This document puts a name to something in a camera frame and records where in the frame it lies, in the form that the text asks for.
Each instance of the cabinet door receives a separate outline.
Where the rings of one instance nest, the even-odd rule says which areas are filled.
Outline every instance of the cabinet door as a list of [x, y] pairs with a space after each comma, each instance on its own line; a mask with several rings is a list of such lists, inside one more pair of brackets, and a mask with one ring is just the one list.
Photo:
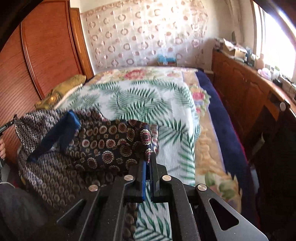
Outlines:
[[216, 73], [214, 87], [217, 90], [222, 101], [225, 101], [226, 90], [231, 85], [229, 73], [231, 72], [231, 65], [227, 59], [222, 59], [216, 62]]
[[241, 108], [244, 95], [247, 88], [247, 77], [245, 70], [237, 63], [233, 64], [230, 70], [230, 85], [226, 89], [227, 104], [231, 109], [231, 112], [235, 116], [238, 114], [238, 110]]
[[248, 77], [247, 82], [248, 88], [244, 103], [238, 114], [238, 119], [243, 128], [244, 136], [246, 136], [252, 129], [269, 93], [268, 85], [262, 81], [260, 77], [251, 74]]
[[69, 1], [43, 1], [21, 23], [24, 53], [41, 98], [82, 74], [69, 19]]

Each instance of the window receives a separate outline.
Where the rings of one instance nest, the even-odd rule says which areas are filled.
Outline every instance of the window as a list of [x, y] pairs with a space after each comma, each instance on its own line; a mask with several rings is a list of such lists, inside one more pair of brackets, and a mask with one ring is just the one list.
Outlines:
[[[266, 64], [277, 66], [282, 74], [292, 79], [296, 58], [294, 46], [280, 25], [255, 2], [254, 9], [257, 26], [256, 55], [263, 53]], [[295, 33], [294, 26], [291, 23], [288, 26]]]

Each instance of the palm leaf pattern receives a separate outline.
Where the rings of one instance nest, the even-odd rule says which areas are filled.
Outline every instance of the palm leaf pattern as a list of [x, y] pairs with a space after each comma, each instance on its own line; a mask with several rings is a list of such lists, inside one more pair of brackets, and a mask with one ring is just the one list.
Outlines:
[[120, 87], [118, 86], [118, 81], [108, 82], [108, 83], [98, 83], [93, 84], [89, 88], [90, 91], [100, 90], [105, 95], [113, 94], [120, 91]]
[[146, 182], [146, 200], [139, 204], [135, 240], [172, 241], [170, 214], [167, 203], [153, 203], [150, 199], [150, 182]]
[[78, 109], [78, 108], [86, 108], [91, 106], [96, 106], [99, 108], [98, 99], [99, 99], [98, 95], [86, 94], [81, 97], [77, 96], [69, 103], [69, 108]]
[[161, 120], [159, 123], [159, 136], [158, 139], [163, 142], [163, 147], [173, 140], [173, 144], [176, 141], [182, 141], [183, 135], [188, 132], [186, 124], [183, 124], [181, 120], [179, 122], [174, 118], [173, 120]]
[[186, 173], [181, 175], [180, 180], [191, 186], [195, 185], [195, 163], [194, 163], [194, 136], [186, 136], [181, 141], [181, 150], [178, 152], [180, 169]]
[[170, 103], [159, 98], [155, 90], [135, 87], [117, 91], [109, 101], [109, 108], [115, 110], [114, 118], [147, 123], [156, 123], [157, 119], [172, 112]]
[[[191, 112], [193, 129], [189, 129], [187, 119], [173, 112], [173, 104]], [[167, 145], [176, 149], [174, 160], [177, 161], [169, 174], [175, 173], [183, 183], [195, 184], [194, 142], [200, 128], [189, 88], [160, 79], [98, 83], [76, 90], [67, 98], [66, 106], [77, 109], [93, 105], [108, 110], [113, 115], [108, 117], [110, 119], [136, 119], [157, 124], [160, 150]], [[159, 153], [157, 163], [163, 164], [163, 157]], [[149, 185], [146, 197], [139, 205], [135, 240], [171, 241], [168, 204], [151, 202]]]

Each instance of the screw head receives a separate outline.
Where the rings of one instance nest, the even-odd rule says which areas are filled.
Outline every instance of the screw head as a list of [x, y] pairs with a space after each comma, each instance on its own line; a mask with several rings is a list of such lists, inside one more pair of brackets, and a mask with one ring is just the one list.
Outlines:
[[91, 191], [91, 192], [95, 192], [95, 191], [98, 191], [98, 189], [99, 189], [99, 187], [97, 186], [97, 185], [90, 185], [89, 186], [89, 190]]
[[286, 105], [285, 105], [285, 103], [284, 103], [284, 102], [281, 102], [281, 103], [279, 104], [279, 108], [281, 109], [282, 112], [284, 112], [284, 111], [286, 110]]
[[199, 185], [197, 186], [197, 188], [198, 188], [198, 190], [200, 190], [200, 191], [205, 191], [205, 190], [207, 189], [207, 186], [206, 186], [205, 184], [199, 184]]
[[170, 181], [171, 179], [172, 179], [172, 177], [170, 175], [164, 175], [163, 176], [164, 181]]
[[133, 176], [132, 175], [125, 175], [124, 176], [124, 180], [126, 180], [126, 181], [132, 181], [133, 180]]

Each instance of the floral bedspread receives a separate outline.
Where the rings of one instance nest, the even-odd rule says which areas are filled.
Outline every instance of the floral bedspread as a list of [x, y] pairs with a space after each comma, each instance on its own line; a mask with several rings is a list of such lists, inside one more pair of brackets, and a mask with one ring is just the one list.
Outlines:
[[[241, 211], [236, 178], [225, 173], [210, 114], [210, 96], [199, 87], [196, 69], [145, 67], [98, 73], [59, 108], [96, 106], [108, 119], [136, 119], [159, 126], [157, 163], [184, 184], [204, 183]], [[167, 204], [139, 205], [135, 240], [171, 240]]]
[[[200, 133], [199, 116], [180, 69], [147, 67], [103, 72], [59, 104], [61, 109], [91, 106], [110, 120], [157, 124], [157, 163], [165, 165], [169, 175], [195, 185], [194, 143]], [[168, 205], [151, 202], [149, 182], [146, 196], [138, 207], [134, 239], [150, 240], [155, 236], [171, 240]]]

